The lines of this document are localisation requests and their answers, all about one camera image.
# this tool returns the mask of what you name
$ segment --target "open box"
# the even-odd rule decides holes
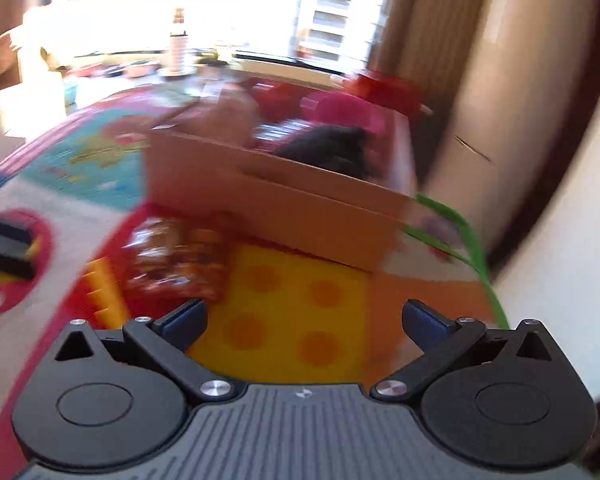
[[[250,235],[373,272],[414,192],[408,122],[386,111],[386,187],[166,124],[144,150],[149,198],[188,216],[229,211]]]

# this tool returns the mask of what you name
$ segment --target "curtain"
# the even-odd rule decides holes
[[[390,0],[369,67],[452,98],[471,49],[483,0]]]

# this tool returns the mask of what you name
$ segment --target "green mat border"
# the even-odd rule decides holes
[[[491,286],[487,261],[484,257],[484,254],[482,253],[480,244],[478,243],[474,230],[471,229],[471,226],[469,225],[469,222],[467,222],[464,219],[464,217],[457,211],[451,209],[450,207],[444,204],[441,204],[440,202],[436,202],[428,196],[418,193],[414,200],[417,203],[422,204],[423,206],[432,210],[434,213],[437,213],[440,216],[443,216],[444,218],[447,218],[453,222],[454,226],[458,229],[458,232],[460,233],[462,242],[464,243],[464,246],[466,247],[469,253],[469,257],[462,256],[462,254],[459,254],[457,251],[453,250],[448,244],[445,244],[444,242],[438,240],[436,237],[427,234],[422,229],[419,229],[417,227],[403,225],[402,231],[405,234],[416,238],[416,240],[423,242],[424,244],[427,244],[431,247],[435,247],[436,249],[443,251],[446,254],[449,254],[450,256],[458,260],[461,260],[462,262],[470,266],[473,270],[475,270],[475,272],[478,274],[478,277],[480,278],[482,286],[484,286],[484,289],[487,291],[487,298],[489,300],[489,303],[491,304],[493,313],[495,314],[496,323],[498,324],[498,327],[509,329],[509,322],[507,321],[507,316],[505,316],[502,306],[498,301],[498,297],[496,296],[496,293],[494,292],[493,287]]]

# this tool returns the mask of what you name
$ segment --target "ribbed surface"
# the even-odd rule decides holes
[[[415,0],[397,75],[430,94],[453,96],[483,0]]]
[[[455,460],[427,439],[410,410],[369,400],[355,385],[303,388],[259,384],[251,385],[235,402],[201,408],[183,437],[160,456],[123,472],[87,476],[92,480],[516,477]],[[20,478],[74,477],[32,466]],[[520,478],[587,477],[574,466],[564,466]]]

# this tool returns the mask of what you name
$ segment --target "metal bolt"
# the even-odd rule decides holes
[[[231,384],[220,379],[214,379],[200,384],[200,392],[207,397],[222,397],[230,391]]]
[[[389,379],[388,381],[380,381],[376,384],[376,392],[383,397],[398,397],[407,392],[407,385],[402,381]]]

